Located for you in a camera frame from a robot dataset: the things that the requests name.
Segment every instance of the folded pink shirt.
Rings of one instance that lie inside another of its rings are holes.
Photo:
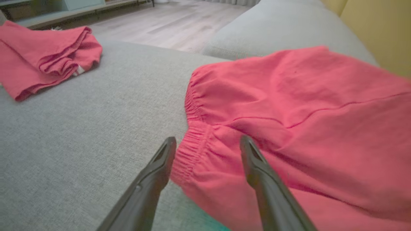
[[[88,27],[30,30],[11,21],[0,26],[0,83],[16,101],[88,71],[102,47]]]

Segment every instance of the pink clothing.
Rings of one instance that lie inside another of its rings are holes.
[[[325,47],[205,65],[172,180],[233,231],[261,230],[251,136],[320,231],[411,230],[411,85]]]
[[[29,30],[6,21],[0,26],[0,83],[16,101],[88,71],[102,47],[88,27]]]

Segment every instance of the cabinet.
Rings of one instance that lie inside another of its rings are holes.
[[[104,0],[64,0],[67,10],[80,9],[84,7],[91,7],[99,4],[104,4]]]

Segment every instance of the gray fabric upholstery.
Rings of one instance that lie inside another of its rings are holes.
[[[235,60],[320,45],[378,65],[356,35],[319,0],[261,0],[217,32],[202,53]]]
[[[3,25],[5,21],[7,21],[7,18],[4,15],[4,13],[0,10],[0,25]]]
[[[98,68],[17,103],[0,88],[0,230],[95,230],[164,139],[191,73],[222,59],[102,42]],[[169,182],[154,231],[225,228]]]

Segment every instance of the wooden floor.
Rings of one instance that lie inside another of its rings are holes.
[[[199,0],[172,0],[139,6],[139,10],[89,25],[93,34],[132,42],[199,53],[222,27],[249,7]]]

